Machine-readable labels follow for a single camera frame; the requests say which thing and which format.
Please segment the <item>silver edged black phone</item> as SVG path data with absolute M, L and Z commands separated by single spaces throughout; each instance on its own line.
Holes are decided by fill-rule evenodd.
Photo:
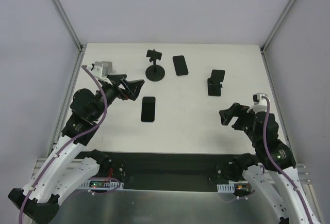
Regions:
M 155 97 L 143 97 L 142 99 L 142 110 L 141 110 L 141 121 L 142 122 L 154 122 L 155 121 Z

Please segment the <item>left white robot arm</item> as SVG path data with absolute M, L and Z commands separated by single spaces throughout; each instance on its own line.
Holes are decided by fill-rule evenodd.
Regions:
M 91 177 L 121 183 L 113 177 L 110 158 L 97 149 L 89 152 L 76 169 L 67 175 L 63 172 L 91 141 L 113 101 L 134 101 L 139 96 L 145 81 L 127 81 L 126 77 L 125 74 L 107 76 L 105 80 L 95 80 L 96 93 L 86 88 L 74 93 L 70 105 L 72 114 L 55 148 L 31 181 L 23 188 L 12 189 L 8 195 L 20 210 L 19 223 L 23 223 L 24 216 L 36 223 L 49 223 L 64 200 Z

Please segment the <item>black folding phone stand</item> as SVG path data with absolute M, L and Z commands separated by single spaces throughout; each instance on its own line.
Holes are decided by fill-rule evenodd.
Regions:
M 222 83 L 224 81 L 225 70 L 215 70 L 211 72 L 211 76 L 207 79 L 208 95 L 211 97 L 220 97 Z

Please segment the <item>black round base phone stand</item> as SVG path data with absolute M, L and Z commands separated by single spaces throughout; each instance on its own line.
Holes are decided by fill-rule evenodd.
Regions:
M 149 58 L 149 62 L 152 63 L 145 71 L 145 76 L 152 82 L 158 82 L 165 76 L 165 70 L 161 65 L 157 64 L 158 60 L 161 60 L 162 53 L 156 50 L 148 50 L 146 57 Z

